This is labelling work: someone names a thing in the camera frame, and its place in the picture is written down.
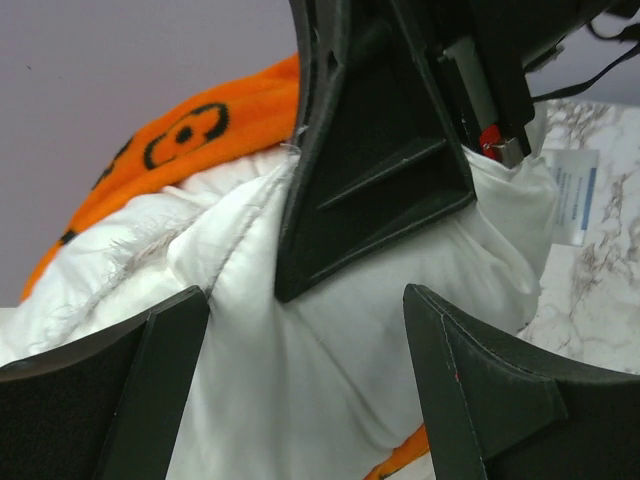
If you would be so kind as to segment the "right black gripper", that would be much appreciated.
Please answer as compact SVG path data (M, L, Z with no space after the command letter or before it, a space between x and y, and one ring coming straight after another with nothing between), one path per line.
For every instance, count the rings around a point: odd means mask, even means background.
M509 143L531 152L525 133L537 98L526 76L554 59L560 43L620 1L395 1L397 26L455 148L494 155Z

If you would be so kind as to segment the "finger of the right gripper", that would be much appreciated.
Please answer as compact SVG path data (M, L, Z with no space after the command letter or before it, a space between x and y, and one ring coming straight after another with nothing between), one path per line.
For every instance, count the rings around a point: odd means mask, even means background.
M475 197L420 1L295 1L300 151L275 295L289 302Z

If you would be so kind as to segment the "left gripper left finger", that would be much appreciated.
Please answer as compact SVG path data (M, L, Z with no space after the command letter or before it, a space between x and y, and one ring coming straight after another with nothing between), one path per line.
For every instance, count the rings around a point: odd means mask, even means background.
M165 478L208 316L190 287L2 367L2 478Z

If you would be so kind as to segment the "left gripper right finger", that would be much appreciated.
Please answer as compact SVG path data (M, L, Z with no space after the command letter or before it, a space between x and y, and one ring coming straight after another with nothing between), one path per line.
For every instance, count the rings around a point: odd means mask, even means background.
M635 479L639 379L538 348L421 285L403 312L439 479Z

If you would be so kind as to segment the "orange patterned pillowcase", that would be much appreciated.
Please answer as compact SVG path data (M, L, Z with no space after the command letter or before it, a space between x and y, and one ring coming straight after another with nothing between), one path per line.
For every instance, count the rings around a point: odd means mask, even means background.
M133 135L1 334L8 362L201 287L211 314L172 479L382 479L429 451L400 305L406 256L311 307L275 300L297 82L289 58Z

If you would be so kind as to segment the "white pillow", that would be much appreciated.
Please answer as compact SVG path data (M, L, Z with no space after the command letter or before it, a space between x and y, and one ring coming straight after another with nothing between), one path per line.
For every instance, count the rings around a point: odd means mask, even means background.
M425 285L510 333L530 322L555 182L469 153L477 200L296 300L273 294L294 155L239 157L138 195L54 257L1 323L3 363L78 340L196 285L211 309L168 477L365 479L423 453L402 297Z

